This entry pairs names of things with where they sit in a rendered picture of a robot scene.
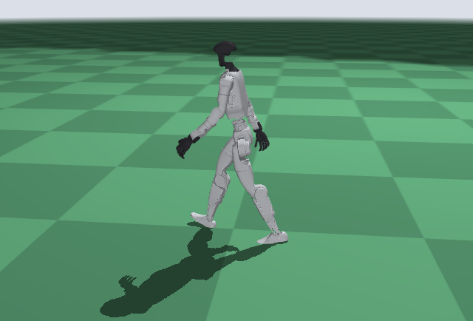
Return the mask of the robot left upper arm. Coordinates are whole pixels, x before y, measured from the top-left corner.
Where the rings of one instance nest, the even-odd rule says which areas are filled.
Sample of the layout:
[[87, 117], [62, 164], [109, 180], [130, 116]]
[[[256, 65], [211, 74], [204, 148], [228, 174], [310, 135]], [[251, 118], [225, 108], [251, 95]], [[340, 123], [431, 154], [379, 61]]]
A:
[[[222, 111], [222, 115], [220, 118], [223, 118], [225, 115], [226, 107], [228, 104], [228, 98], [230, 95], [230, 91], [233, 89], [234, 86], [234, 77], [230, 75], [225, 75], [221, 77], [219, 81], [219, 92], [217, 97], [218, 107]], [[214, 108], [215, 109], [215, 108]]]

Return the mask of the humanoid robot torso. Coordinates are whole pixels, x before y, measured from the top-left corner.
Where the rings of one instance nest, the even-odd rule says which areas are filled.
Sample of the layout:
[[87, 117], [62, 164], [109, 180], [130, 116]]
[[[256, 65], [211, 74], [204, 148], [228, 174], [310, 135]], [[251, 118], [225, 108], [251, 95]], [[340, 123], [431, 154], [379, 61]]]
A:
[[238, 138], [245, 137], [251, 145], [253, 143], [253, 135], [251, 128], [247, 125], [246, 121], [242, 119], [248, 114], [248, 103], [245, 91], [244, 76], [241, 70], [239, 70], [239, 72], [229, 72], [228, 69], [225, 70], [221, 77], [225, 75], [230, 75], [234, 77], [234, 86], [233, 89], [230, 91], [228, 104], [225, 111], [228, 119], [236, 118], [236, 120], [232, 121], [232, 124], [234, 125], [234, 143], [238, 142]]

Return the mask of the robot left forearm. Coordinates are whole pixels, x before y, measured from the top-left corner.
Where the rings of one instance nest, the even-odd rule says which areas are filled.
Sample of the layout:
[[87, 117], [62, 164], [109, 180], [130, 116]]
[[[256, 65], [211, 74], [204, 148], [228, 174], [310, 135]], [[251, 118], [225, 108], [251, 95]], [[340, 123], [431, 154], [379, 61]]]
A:
[[206, 120], [201, 124], [201, 126], [197, 127], [196, 130], [191, 132], [190, 136], [192, 140], [196, 137], [200, 136], [204, 137], [207, 135], [207, 132], [213, 127], [217, 125], [217, 121], [220, 119], [222, 115], [222, 111], [219, 108], [215, 108], [212, 110], [211, 114], [206, 118]]

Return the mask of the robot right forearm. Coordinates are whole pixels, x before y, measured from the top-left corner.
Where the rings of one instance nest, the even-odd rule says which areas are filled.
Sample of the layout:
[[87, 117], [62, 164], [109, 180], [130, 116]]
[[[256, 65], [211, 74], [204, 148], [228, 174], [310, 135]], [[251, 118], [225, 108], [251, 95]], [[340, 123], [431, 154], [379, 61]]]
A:
[[254, 130], [257, 130], [259, 128], [259, 126], [257, 124], [258, 119], [255, 116], [255, 113], [253, 111], [253, 105], [250, 101], [249, 101], [249, 104], [248, 104], [248, 114], [246, 115], [246, 117], [248, 119], [248, 123], [252, 126], [252, 128]]

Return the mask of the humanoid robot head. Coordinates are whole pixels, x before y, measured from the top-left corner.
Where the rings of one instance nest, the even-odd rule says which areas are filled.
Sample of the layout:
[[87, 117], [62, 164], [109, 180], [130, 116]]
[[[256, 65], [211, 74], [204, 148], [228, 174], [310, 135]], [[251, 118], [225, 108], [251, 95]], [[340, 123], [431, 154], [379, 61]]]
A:
[[225, 62], [224, 60], [225, 55], [230, 55], [231, 51], [234, 51], [236, 49], [237, 46], [232, 41], [221, 41], [214, 47], [214, 52], [218, 55], [220, 66], [225, 66], [225, 69], [228, 69], [229, 72], [239, 72], [239, 70], [234, 66], [233, 62]]

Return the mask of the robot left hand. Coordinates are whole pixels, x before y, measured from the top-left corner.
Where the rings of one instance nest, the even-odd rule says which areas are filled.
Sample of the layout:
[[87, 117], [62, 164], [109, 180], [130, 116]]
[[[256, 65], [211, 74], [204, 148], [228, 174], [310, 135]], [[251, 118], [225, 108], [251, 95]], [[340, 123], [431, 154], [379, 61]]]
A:
[[192, 140], [190, 134], [188, 135], [187, 138], [180, 139], [178, 141], [179, 145], [176, 147], [177, 149], [177, 154], [184, 159], [184, 154], [186, 151], [189, 150], [190, 146], [192, 143], [196, 143], [200, 139], [200, 136], [196, 137], [194, 140]]

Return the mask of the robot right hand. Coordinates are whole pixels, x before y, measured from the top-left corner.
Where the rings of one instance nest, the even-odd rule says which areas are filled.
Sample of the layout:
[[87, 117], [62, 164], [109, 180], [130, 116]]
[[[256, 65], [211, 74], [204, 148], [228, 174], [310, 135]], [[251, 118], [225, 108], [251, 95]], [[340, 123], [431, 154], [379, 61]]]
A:
[[[259, 128], [254, 130], [256, 132], [256, 143], [255, 147], [257, 146], [257, 142], [259, 142], [259, 151], [264, 151], [270, 145], [269, 140], [267, 139], [267, 135], [262, 131], [262, 126], [260, 122], [257, 122]], [[263, 142], [264, 141], [264, 142]], [[266, 142], [267, 141], [267, 142]], [[267, 144], [268, 143], [268, 144]]]

